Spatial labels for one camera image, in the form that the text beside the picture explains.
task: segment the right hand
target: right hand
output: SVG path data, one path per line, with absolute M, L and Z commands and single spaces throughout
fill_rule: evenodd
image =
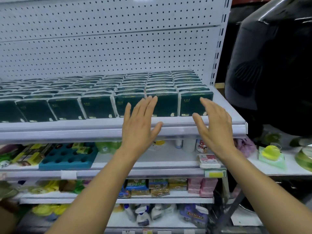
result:
M 218 104 L 206 98 L 200 98 L 209 118 L 207 128 L 201 116 L 193 113 L 199 134 L 205 144 L 219 157 L 224 159 L 236 150 L 233 141 L 232 118 Z

